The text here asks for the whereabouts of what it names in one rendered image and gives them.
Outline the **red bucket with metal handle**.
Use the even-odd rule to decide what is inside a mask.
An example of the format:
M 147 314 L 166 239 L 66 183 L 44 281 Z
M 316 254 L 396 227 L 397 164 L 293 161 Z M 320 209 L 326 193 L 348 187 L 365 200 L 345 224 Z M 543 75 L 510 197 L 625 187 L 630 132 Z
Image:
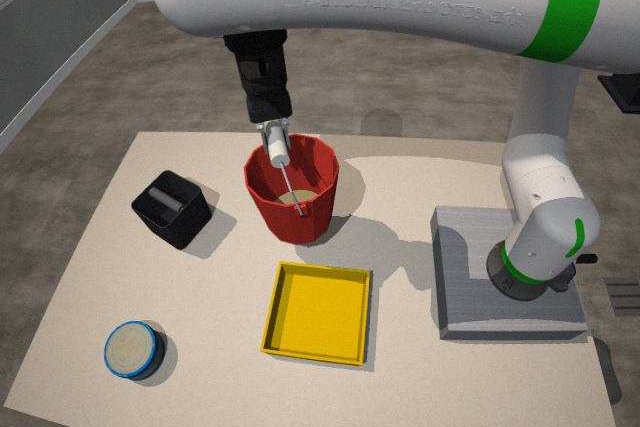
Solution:
M 263 145 L 252 152 L 244 166 L 246 187 L 280 241 L 314 242 L 332 218 L 339 173 L 334 150 L 299 134 L 289 135 L 288 150 L 280 119 L 264 122 L 264 128 L 269 154 Z

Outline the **yellow rectangular tray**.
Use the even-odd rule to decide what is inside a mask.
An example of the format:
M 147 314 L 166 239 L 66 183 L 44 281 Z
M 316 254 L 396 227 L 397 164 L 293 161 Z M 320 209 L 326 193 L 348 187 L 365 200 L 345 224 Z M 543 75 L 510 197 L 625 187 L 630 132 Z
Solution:
M 279 261 L 260 351 L 362 365 L 369 276 L 369 270 Z

